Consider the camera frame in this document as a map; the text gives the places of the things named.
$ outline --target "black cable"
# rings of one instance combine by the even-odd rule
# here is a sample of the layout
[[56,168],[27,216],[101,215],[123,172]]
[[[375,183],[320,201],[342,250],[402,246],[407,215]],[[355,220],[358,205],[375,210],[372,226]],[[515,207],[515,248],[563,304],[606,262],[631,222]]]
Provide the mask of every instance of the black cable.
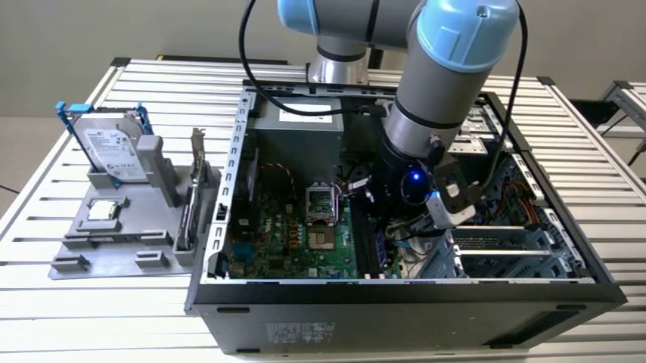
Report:
[[633,166],[633,164],[635,163],[637,161],[637,158],[639,157],[642,153],[639,151],[635,152],[635,154],[633,155],[633,157],[630,158],[630,161],[627,162],[627,165],[629,166]]
[[244,46],[244,38],[247,35],[247,24],[250,22],[250,16],[251,16],[251,10],[254,9],[255,5],[255,0],[250,0],[247,2],[247,8],[244,9],[244,13],[242,15],[242,23],[240,23],[240,29],[238,32],[238,52],[240,53],[240,61],[242,61],[242,67],[244,68],[244,72],[247,72],[247,77],[250,78],[251,84],[254,85],[258,93],[263,96],[263,98],[270,101],[280,110],[294,113],[295,115],[300,116],[330,116],[330,115],[338,115],[339,113],[362,113],[367,112],[370,110],[368,107],[359,106],[359,107],[351,107],[351,108],[340,108],[338,110],[331,110],[331,111],[316,111],[316,112],[308,112],[308,111],[300,111],[296,110],[291,107],[287,107],[284,104],[282,104],[272,95],[260,87],[259,81],[254,76],[254,73],[251,72],[251,67],[250,67],[250,61],[247,60],[247,50]]
[[605,134],[606,134],[606,133],[607,133],[610,130],[613,130],[613,127],[615,127],[615,126],[617,126],[617,125],[618,125],[618,124],[619,124],[619,123],[621,123],[621,122],[622,122],[622,121],[626,119],[626,117],[627,117],[627,115],[623,115],[623,117],[622,117],[621,119],[618,119],[618,120],[615,121],[615,123],[613,123],[613,124],[610,125],[610,127],[606,129],[606,131],[603,131],[603,132],[601,133],[601,136],[605,136]]
[[515,0],[519,9],[519,22],[520,22],[520,53],[518,57],[518,65],[515,67],[515,75],[514,75],[514,83],[511,84],[511,94],[508,96],[508,105],[507,105],[507,114],[504,115],[504,123],[503,123],[503,132],[499,138],[499,144],[495,148],[494,157],[491,159],[490,169],[486,173],[486,178],[482,180],[482,189],[486,190],[490,186],[491,181],[494,180],[495,174],[495,167],[498,165],[498,160],[500,158],[500,153],[504,149],[504,140],[508,134],[508,126],[511,125],[511,112],[514,110],[514,103],[515,103],[515,95],[518,94],[518,88],[520,83],[520,76],[523,74],[524,68],[524,58],[527,57],[527,43],[528,43],[528,28],[527,28],[527,18],[524,16],[524,10],[520,6],[518,0]]
[[0,189],[4,189],[5,191],[9,191],[11,193],[20,194],[19,191],[16,191],[15,189],[12,189],[9,187],[5,187],[4,185],[0,185]]

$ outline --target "wall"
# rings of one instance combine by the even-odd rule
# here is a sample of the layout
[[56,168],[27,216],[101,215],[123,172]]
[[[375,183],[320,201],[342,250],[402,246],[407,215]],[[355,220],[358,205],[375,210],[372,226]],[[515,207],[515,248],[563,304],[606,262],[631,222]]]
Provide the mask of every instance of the wall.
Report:
[[[113,57],[238,58],[243,0],[0,0],[0,115],[49,116],[84,101]],[[250,57],[307,62],[314,37],[286,29],[275,0],[259,0]]]
[[[528,13],[524,74],[549,75],[571,97],[595,98],[613,79],[646,80],[643,0],[522,0]],[[115,56],[238,57],[244,0],[0,0],[0,115],[48,116],[83,101]],[[251,57],[303,64],[314,38],[284,29],[275,0],[259,0]],[[495,69],[511,75],[518,39]],[[384,64],[400,67],[403,56]]]

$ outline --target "metal chassis frame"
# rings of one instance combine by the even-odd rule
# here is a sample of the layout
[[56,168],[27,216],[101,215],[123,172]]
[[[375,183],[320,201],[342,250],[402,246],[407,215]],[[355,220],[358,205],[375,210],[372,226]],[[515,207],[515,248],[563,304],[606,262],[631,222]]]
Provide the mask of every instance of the metal chassis frame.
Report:
[[[318,96],[338,97],[340,95],[336,85],[318,85],[318,88],[327,88],[319,93],[311,88],[312,85],[303,83],[264,82],[264,84],[275,85],[274,89],[267,87],[267,90],[279,92],[280,95],[314,95],[315,93]],[[348,91],[347,93],[343,92],[346,95],[362,97],[366,94],[362,92],[362,88],[366,87],[343,86],[343,88]],[[394,96],[394,88],[378,87],[371,88],[371,91],[375,92],[375,89],[380,90],[380,92],[376,92],[376,95],[370,95],[368,93],[371,98]],[[503,118],[506,110],[498,97],[494,93],[484,93],[484,95],[494,106],[496,116]],[[284,283],[280,281],[279,284],[276,282],[263,283],[262,281],[254,281],[252,284],[211,283],[207,271],[209,267],[208,258],[224,248],[223,239],[227,236],[226,227],[230,218],[231,188],[234,187],[240,157],[238,151],[242,147],[247,117],[254,101],[255,93],[252,88],[246,88],[239,101],[240,108],[231,141],[232,152],[230,152],[230,161],[223,173],[220,186],[220,197],[228,202],[228,206],[224,205],[227,209],[226,217],[213,221],[205,248],[207,255],[196,256],[185,303],[188,312],[197,312],[205,318],[205,316],[228,314],[230,312],[248,313],[254,306],[264,306],[267,304],[278,305],[279,308],[288,307],[298,311],[298,309],[306,309],[306,306],[312,304],[334,304],[339,306],[339,309],[343,309],[343,306],[347,304],[384,304],[384,306],[392,306],[423,303],[431,306],[438,303],[478,303],[478,306],[486,306],[487,304],[498,304],[500,302],[523,303],[528,304],[528,306],[554,303],[553,308],[555,310],[575,310],[578,312],[577,315],[554,324],[519,343],[510,344],[503,340],[488,342],[491,348],[528,348],[626,302],[619,285],[615,284],[554,186],[549,182],[547,175],[534,159],[531,148],[515,124],[510,128],[515,152],[522,155],[536,177],[539,186],[551,202],[551,207],[557,210],[570,236],[575,240],[581,253],[585,256],[587,267],[598,279],[597,284],[380,284],[379,280],[364,280],[366,283],[362,284],[339,284],[339,281],[335,281],[335,283],[324,282],[323,284],[303,284],[303,281],[284,281]],[[223,205],[223,200],[217,199],[219,209]],[[231,346],[221,345],[221,348],[228,353],[260,352],[255,347],[232,350]]]

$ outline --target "motherboard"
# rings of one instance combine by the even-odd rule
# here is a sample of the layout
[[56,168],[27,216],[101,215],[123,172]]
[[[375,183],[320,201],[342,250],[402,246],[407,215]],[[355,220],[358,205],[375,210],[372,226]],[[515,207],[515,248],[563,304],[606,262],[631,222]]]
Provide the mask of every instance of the motherboard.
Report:
[[259,230],[251,246],[234,245],[231,277],[356,278],[350,207],[335,226],[307,226],[304,204],[259,198]]

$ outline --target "robotic arm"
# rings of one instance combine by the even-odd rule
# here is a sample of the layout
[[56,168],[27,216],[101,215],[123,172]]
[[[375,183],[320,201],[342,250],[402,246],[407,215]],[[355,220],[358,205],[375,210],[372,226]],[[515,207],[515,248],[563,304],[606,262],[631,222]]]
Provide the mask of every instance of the robotic arm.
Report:
[[283,25],[320,41],[338,37],[408,49],[387,138],[416,158],[428,156],[431,138],[448,147],[503,56],[519,16],[515,0],[279,0],[278,5]]
[[[244,29],[254,3],[251,0],[240,28],[243,60],[247,59]],[[282,23],[319,36],[319,54],[324,54],[327,48],[332,50],[327,53],[347,59],[356,55],[362,43],[408,49],[395,102],[383,123],[386,137],[379,158],[370,177],[354,183],[350,192],[370,204],[372,216],[382,226],[402,214],[420,210],[422,206],[428,209],[438,228],[459,225],[475,213],[474,204],[482,198],[482,187],[486,187],[488,178],[484,185],[468,184],[458,161],[446,150],[459,133],[491,69],[503,56],[519,15],[523,23],[516,1],[278,0],[278,5]],[[256,85],[244,61],[243,66]],[[286,107],[262,88],[259,94],[287,112],[323,116],[320,112]],[[323,113],[348,112],[364,112],[364,109]],[[491,170],[502,150],[508,120],[507,116]]]

